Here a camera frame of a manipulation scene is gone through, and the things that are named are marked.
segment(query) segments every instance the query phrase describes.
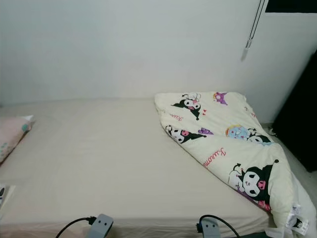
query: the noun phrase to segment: bed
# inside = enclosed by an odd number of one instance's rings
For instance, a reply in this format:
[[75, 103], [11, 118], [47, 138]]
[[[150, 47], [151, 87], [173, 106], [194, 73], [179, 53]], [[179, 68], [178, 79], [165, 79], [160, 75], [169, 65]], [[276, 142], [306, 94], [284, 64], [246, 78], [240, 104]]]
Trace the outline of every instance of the bed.
[[[0, 237], [54, 237], [68, 222], [104, 213], [113, 238], [202, 237], [203, 214], [240, 235], [273, 226], [271, 215], [237, 194], [162, 130], [153, 99], [70, 100], [5, 107], [35, 115], [32, 130], [0, 167], [15, 186], [0, 210]], [[220, 225], [224, 237], [233, 233]], [[85, 222], [64, 237], [84, 237]]]

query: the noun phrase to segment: cream bed sheet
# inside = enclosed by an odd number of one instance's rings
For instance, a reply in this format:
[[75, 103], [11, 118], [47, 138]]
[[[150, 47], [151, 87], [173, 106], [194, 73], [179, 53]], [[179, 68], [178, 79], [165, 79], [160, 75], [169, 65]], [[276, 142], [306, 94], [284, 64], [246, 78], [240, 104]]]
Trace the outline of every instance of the cream bed sheet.
[[[0, 237], [54, 237], [68, 222], [114, 218], [109, 237], [201, 237], [214, 214], [241, 235], [262, 232], [268, 213], [223, 184], [161, 129], [152, 99], [70, 100], [6, 107], [35, 124], [0, 167], [15, 185], [2, 207]], [[85, 222], [64, 237], [84, 237]], [[224, 237], [233, 233], [220, 224]]]

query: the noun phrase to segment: purple bat design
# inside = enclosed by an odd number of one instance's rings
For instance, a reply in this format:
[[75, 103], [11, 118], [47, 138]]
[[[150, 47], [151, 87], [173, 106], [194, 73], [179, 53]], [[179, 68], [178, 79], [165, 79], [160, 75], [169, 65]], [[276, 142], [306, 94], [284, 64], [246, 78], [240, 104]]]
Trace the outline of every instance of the purple bat design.
[[228, 106], [228, 104], [226, 103], [226, 101], [224, 100], [224, 96], [226, 95], [227, 93], [218, 93], [216, 92], [214, 95], [213, 95], [213, 100], [216, 101], [216, 102], [219, 102], [221, 104], [225, 104]]
[[201, 128], [199, 131], [198, 131], [199, 134], [206, 134], [206, 135], [213, 135], [213, 133], [210, 131], [210, 130], [207, 130], [206, 128]]

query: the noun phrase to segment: pink pillow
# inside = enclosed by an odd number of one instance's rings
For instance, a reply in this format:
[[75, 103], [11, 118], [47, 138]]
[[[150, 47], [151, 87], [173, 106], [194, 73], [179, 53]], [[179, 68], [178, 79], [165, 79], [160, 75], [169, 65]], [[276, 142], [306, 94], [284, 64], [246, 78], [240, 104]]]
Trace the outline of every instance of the pink pillow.
[[0, 117], [0, 163], [31, 129], [32, 117]]

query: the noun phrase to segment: kuromi print comforter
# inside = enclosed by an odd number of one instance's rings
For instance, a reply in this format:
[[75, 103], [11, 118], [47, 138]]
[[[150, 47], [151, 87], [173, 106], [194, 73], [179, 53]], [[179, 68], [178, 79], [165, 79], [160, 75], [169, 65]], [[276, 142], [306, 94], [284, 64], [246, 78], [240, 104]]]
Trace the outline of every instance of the kuromi print comforter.
[[155, 105], [171, 138], [224, 183], [271, 212], [278, 227], [285, 227], [294, 203], [290, 167], [243, 95], [161, 93]]

